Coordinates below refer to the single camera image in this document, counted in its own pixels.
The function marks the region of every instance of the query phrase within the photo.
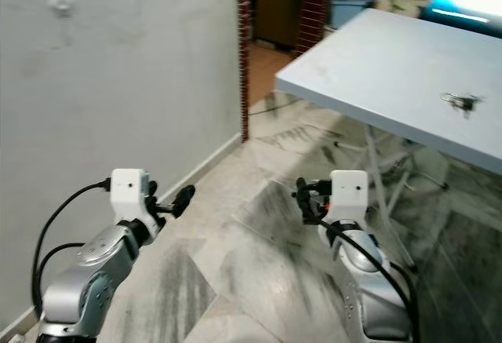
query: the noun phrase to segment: gray table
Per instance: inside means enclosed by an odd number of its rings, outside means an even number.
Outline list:
[[[380,216],[409,266],[390,221],[409,172],[387,201],[373,127],[502,174],[500,39],[367,9],[283,68],[276,88],[365,123]],[[444,93],[483,101],[466,119]]]

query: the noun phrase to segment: red brick wall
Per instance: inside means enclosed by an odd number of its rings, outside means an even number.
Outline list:
[[[238,68],[241,98],[242,142],[249,138],[248,94],[249,94],[249,41],[251,34],[251,2],[238,0]]]
[[[331,0],[302,0],[300,27],[294,55],[305,53],[322,39]]]

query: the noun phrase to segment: table leg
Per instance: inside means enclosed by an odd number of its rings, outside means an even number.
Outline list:
[[[384,227],[391,233],[391,236],[394,238],[395,243],[397,244],[403,261],[410,267],[414,268],[415,266],[415,261],[411,258],[411,256],[408,253],[408,250],[405,248],[404,244],[402,243],[401,239],[398,236],[398,233],[394,230],[394,227],[392,227],[391,223],[391,217],[389,213],[389,208],[387,207],[387,202],[385,200],[385,187],[384,184],[382,183],[382,178],[380,175],[380,168],[378,166],[378,158],[377,158],[377,148],[375,145],[375,137],[373,134],[373,127],[365,125],[365,134],[366,134],[366,142],[368,144],[368,154],[369,154],[369,168],[371,173],[373,174],[373,179],[375,182],[375,189],[376,189],[376,197],[378,199],[378,206],[380,210],[380,217],[384,223]],[[393,195],[391,198],[395,199],[393,202],[392,208],[394,208],[395,203],[397,202],[397,199],[399,197],[399,194],[396,196]]]

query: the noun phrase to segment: marble tile floor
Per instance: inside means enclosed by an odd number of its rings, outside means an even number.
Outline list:
[[[362,126],[280,93],[253,110],[251,140],[142,249],[98,341],[349,343],[331,253],[289,193],[299,176],[347,169],[354,154],[333,141],[363,144]],[[420,270],[422,341],[502,341],[502,178],[451,161],[450,190],[407,191],[393,215]],[[369,228],[395,257],[376,213]]]

